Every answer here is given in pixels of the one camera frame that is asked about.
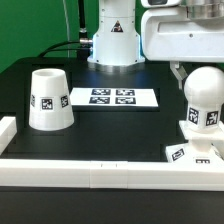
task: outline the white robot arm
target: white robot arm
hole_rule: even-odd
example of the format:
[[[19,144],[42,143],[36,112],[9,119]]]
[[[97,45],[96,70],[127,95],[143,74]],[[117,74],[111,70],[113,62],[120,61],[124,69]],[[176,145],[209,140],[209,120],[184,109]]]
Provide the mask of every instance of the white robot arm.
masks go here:
[[[180,61],[224,62],[223,0],[141,1],[150,8],[141,23],[143,52],[170,61],[179,83],[186,77]]]

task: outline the green background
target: green background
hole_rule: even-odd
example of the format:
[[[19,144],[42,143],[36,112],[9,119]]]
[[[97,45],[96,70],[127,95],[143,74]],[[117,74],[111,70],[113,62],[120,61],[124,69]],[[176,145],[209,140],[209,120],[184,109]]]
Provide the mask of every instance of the green background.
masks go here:
[[[84,0],[86,26],[91,38],[98,29],[98,0]],[[71,40],[78,39],[78,1],[66,0]],[[145,9],[136,1],[136,30],[140,32]],[[24,57],[36,57],[49,46],[66,41],[66,21],[62,0],[0,1],[0,72]],[[47,56],[67,56],[50,53]]]

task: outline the white ball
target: white ball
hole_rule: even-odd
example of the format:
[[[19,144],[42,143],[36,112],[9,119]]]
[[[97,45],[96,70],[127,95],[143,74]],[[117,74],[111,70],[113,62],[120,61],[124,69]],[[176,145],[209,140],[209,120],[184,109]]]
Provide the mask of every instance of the white ball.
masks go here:
[[[193,71],[185,83],[184,92],[190,104],[210,107],[224,103],[224,73],[214,67]]]

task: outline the black table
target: black table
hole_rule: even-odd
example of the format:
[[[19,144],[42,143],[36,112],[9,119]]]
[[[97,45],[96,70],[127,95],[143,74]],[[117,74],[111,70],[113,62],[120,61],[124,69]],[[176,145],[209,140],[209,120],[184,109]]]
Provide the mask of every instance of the black table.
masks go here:
[[[187,64],[188,73],[200,66]],[[32,71],[66,71],[69,90],[153,88],[158,108],[74,106],[75,124],[55,132],[29,127]],[[184,138],[187,102],[168,63],[108,74],[65,58],[25,58],[0,75],[0,118],[16,116],[18,133],[2,159],[166,162],[165,147]],[[222,223],[223,192],[0,187],[1,223]]]

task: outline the white cup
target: white cup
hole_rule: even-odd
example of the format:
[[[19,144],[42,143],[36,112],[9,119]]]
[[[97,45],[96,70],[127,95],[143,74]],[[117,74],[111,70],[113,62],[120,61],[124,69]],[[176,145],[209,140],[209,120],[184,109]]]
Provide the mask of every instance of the white cup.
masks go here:
[[[40,69],[32,73],[29,125],[56,131],[74,123],[65,71]]]

